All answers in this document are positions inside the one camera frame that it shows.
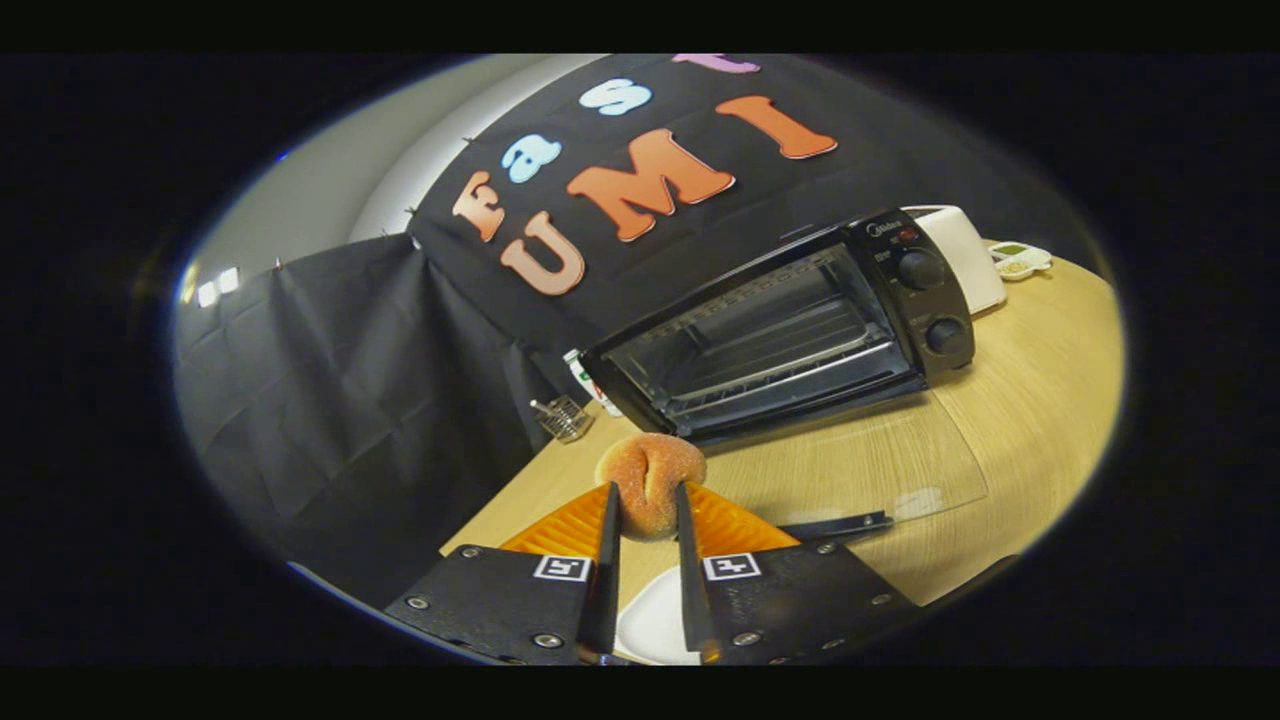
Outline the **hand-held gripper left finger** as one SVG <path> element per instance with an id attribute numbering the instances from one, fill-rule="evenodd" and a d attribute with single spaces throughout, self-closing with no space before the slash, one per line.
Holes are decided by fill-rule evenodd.
<path id="1" fill-rule="evenodd" d="M 498 547 L 454 547 L 385 612 L 486 664 L 596 664 L 614 648 L 620 529 L 620 492 L 598 486 Z"/>

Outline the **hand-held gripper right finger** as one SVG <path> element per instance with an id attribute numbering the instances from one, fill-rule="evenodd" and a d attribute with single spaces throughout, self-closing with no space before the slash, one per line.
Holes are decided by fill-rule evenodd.
<path id="1" fill-rule="evenodd" d="M 708 489 L 675 491 L 684 639 L 704 665 L 813 665 L 932 614 L 847 546 L 896 527 L 883 511 L 777 527 Z"/>

